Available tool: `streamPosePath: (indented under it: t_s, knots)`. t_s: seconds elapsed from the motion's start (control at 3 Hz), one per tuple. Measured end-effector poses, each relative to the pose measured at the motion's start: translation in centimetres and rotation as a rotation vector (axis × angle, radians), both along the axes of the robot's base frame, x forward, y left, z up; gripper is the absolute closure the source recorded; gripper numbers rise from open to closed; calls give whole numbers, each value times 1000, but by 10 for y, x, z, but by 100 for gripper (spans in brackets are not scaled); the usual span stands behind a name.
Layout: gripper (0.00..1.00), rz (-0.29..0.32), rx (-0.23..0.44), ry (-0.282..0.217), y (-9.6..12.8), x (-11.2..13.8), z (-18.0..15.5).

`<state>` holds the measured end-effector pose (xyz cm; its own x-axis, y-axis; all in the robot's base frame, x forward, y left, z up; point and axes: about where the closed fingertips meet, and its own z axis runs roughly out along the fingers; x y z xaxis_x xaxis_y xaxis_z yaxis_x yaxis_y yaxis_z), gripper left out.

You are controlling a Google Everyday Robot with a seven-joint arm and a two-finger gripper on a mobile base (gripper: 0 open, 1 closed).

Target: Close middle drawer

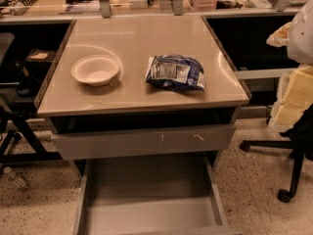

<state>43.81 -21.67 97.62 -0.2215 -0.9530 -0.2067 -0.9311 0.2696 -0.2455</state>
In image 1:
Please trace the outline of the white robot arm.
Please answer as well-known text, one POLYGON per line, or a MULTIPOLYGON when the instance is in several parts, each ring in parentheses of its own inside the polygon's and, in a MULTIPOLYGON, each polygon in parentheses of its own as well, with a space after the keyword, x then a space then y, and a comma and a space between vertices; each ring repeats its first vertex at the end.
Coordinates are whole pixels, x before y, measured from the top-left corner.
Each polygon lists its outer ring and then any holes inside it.
POLYGON ((291 22, 274 31, 266 43, 286 46, 288 58, 299 63, 294 71, 283 72, 270 114, 269 126, 285 132, 313 104, 313 0, 308 0, 291 22))

